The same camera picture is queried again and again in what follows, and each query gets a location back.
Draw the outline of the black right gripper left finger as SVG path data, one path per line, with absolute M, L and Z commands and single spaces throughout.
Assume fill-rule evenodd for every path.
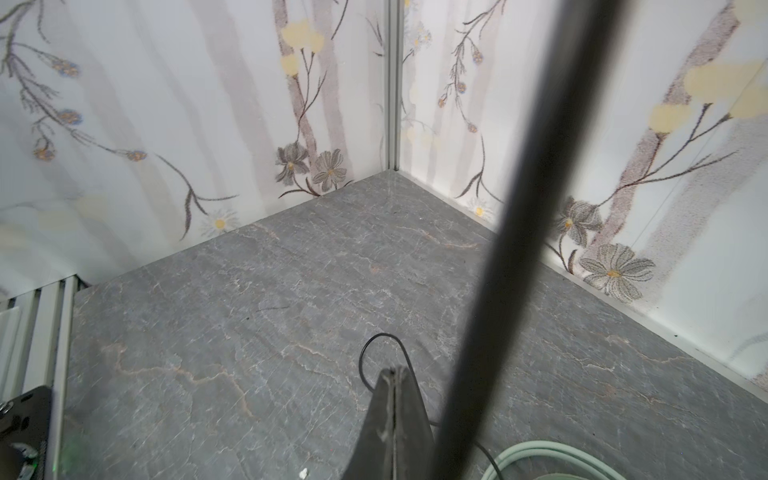
M 380 372 L 344 480 L 394 478 L 396 371 Z

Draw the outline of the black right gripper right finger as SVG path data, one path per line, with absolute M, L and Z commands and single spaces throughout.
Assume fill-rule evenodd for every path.
M 422 394 L 407 367 L 395 370 L 393 478 L 427 479 L 434 437 Z

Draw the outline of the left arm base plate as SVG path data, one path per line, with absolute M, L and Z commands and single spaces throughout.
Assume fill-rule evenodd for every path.
M 51 413 L 45 385 L 1 403 L 1 480 L 45 478 Z

